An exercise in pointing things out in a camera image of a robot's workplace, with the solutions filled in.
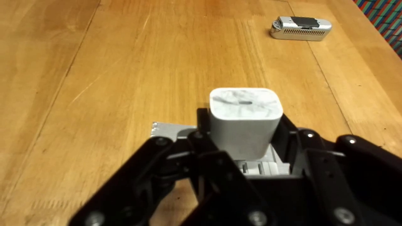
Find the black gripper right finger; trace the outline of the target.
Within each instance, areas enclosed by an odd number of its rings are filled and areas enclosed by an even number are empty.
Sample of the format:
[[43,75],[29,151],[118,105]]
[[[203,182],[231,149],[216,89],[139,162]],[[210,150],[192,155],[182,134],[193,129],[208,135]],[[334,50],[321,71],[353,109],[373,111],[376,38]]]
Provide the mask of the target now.
[[369,141],[342,134],[335,140],[281,116],[272,145],[305,178],[332,226],[402,226],[402,158]]

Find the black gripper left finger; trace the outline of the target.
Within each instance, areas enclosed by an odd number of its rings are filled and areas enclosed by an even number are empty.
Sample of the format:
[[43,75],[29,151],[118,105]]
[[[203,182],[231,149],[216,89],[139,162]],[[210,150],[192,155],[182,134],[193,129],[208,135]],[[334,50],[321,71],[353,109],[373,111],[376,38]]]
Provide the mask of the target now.
[[271,205],[210,138],[208,110],[182,138],[153,136],[71,216],[68,226],[148,226],[175,183],[187,178],[198,204],[182,226],[275,226]]

